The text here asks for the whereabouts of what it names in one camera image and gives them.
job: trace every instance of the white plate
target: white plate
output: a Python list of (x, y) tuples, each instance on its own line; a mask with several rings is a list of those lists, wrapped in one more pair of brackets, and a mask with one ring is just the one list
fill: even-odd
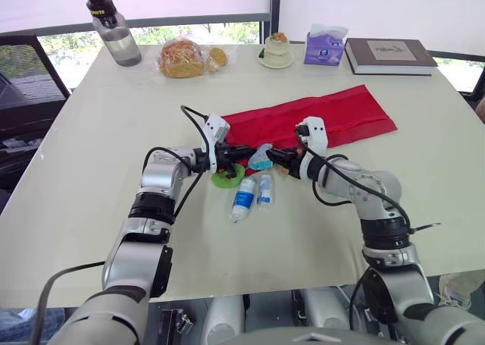
[(287, 67), (291, 66), (291, 64), (293, 63), (293, 61), (295, 61), (295, 57), (293, 56), (293, 53), (292, 52), (288, 52), (289, 55), (291, 55), (291, 60), (287, 64), (284, 64), (282, 66), (274, 66), (272, 64), (268, 64), (263, 58), (259, 58), (259, 53), (258, 53), (258, 61), (260, 61), (263, 66), (268, 67), (268, 68), (276, 68), (276, 69), (278, 69), (278, 68), (287, 68)]

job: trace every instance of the pastry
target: pastry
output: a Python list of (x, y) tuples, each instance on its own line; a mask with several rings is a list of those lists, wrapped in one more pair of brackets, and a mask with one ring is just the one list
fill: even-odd
[(167, 77), (195, 77), (204, 73), (202, 51), (188, 39), (173, 39), (164, 44), (158, 59), (160, 71)]
[(209, 72), (215, 72), (222, 66), (227, 64), (227, 56), (226, 53), (217, 47), (214, 47), (209, 52), (209, 56), (207, 61), (205, 62), (205, 67)]

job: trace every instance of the white table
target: white table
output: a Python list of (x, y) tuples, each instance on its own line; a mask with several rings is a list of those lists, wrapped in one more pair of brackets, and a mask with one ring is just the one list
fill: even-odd
[[(0, 306), (32, 307), (51, 274), (106, 258), (146, 152), (200, 145), (180, 105), (224, 115), (363, 83), (398, 130), (329, 153), (393, 172), (414, 226), (443, 223), (412, 237), (427, 275), (485, 267), (485, 129), (438, 70), (355, 76), (346, 58), (339, 67), (304, 65), (302, 45), (292, 47), (291, 67), (270, 70), (256, 60), (260, 48), (234, 46), (225, 71), (184, 80), (157, 72), (158, 46), (143, 47), (142, 63), (130, 68), (103, 49), (0, 218)], [(231, 224), (234, 191), (206, 174), (174, 226), (174, 266), (160, 300), (354, 283), (365, 268), (354, 208), (320, 205), (291, 177), (277, 176), (276, 189), (270, 211)], [(49, 306), (78, 306), (101, 289), (100, 272), (61, 278)]]

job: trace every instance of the white container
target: white container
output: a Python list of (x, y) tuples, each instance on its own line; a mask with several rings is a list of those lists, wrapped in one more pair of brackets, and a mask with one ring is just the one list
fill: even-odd
[(271, 174), (264, 172), (259, 177), (259, 194), (257, 199), (258, 206), (261, 208), (273, 204), (273, 178)]
[(230, 219), (236, 223), (248, 217), (251, 209), (252, 200), (255, 197), (257, 181), (253, 177), (244, 178), (239, 185), (239, 189), (234, 197), (233, 208)]

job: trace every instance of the red cloth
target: red cloth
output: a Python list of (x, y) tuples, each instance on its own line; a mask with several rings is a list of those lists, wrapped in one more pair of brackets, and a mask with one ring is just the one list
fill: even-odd
[(224, 116), (230, 124), (226, 139), (231, 145), (273, 143), (275, 148), (291, 148), (298, 145), (295, 126), (308, 116), (324, 119), (330, 148), (397, 130), (367, 88), (360, 85), (332, 95)]

